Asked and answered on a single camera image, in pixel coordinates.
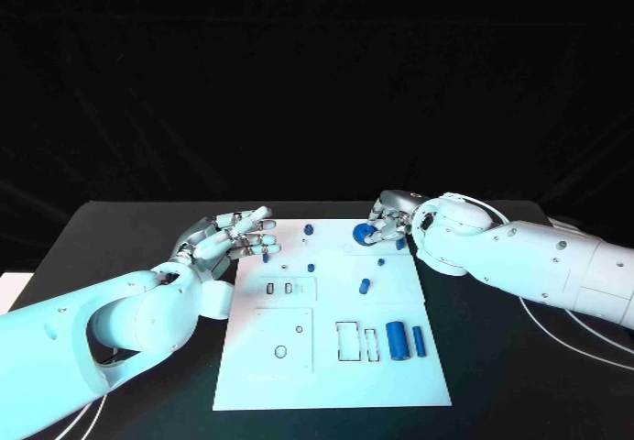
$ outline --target white board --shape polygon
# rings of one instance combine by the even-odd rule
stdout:
[[[214,411],[452,404],[409,250],[396,250],[395,242],[360,246],[351,236],[360,222],[276,220],[281,252],[268,263],[240,259]],[[370,289],[361,295],[364,278]],[[389,358],[390,321],[405,324],[410,359],[403,361]],[[337,322],[357,323],[360,361],[340,361]],[[415,325],[426,357],[416,357]],[[344,327],[346,344],[357,349]],[[374,329],[377,362],[369,360],[366,329]]]

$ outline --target black backdrop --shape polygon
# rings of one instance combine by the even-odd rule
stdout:
[[[634,246],[618,16],[227,4],[3,12],[0,269],[37,265],[88,200],[386,188],[530,199]]]

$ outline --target black table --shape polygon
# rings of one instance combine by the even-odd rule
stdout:
[[[14,308],[150,269],[167,259],[181,231],[204,215],[262,204],[273,209],[273,218],[364,218],[373,203],[88,203]],[[491,204],[511,220],[547,225],[533,203]],[[452,407],[213,412],[226,322],[200,318],[184,347],[108,395],[89,439],[632,438],[634,372],[560,346],[513,295],[469,276],[438,274],[418,260],[416,267]],[[233,277],[235,263],[223,279]],[[634,358],[598,341],[563,311],[529,306],[563,340],[634,365]],[[631,345],[618,326],[585,320]],[[96,406],[66,438],[80,438]],[[53,438],[70,419],[34,437]]]

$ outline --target blue round disk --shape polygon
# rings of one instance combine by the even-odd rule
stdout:
[[[360,246],[373,246],[376,243],[367,244],[363,240],[366,236],[376,232],[376,228],[364,223],[358,223],[353,229],[353,238]]]

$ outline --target white robotic arm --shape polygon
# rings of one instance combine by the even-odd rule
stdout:
[[[370,246],[410,233],[416,257],[438,272],[469,273],[521,298],[634,328],[634,250],[572,230],[508,222],[487,206],[497,225],[482,206],[452,193],[428,200],[383,191],[356,241]]]
[[[229,317],[232,285],[216,280],[230,261],[279,252],[268,208],[203,218],[171,259],[0,316],[0,438],[24,438],[158,364],[191,336],[199,315]],[[88,332],[115,350],[101,364]]]

